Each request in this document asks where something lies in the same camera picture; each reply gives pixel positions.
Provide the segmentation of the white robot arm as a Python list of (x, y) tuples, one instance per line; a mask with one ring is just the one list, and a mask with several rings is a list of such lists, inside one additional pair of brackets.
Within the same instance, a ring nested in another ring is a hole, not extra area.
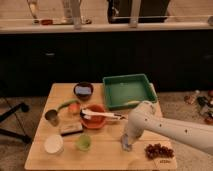
[(128, 115), (121, 137), (122, 148), (132, 150), (145, 130), (174, 139), (213, 156), (213, 126), (155, 116), (152, 102), (142, 101)]

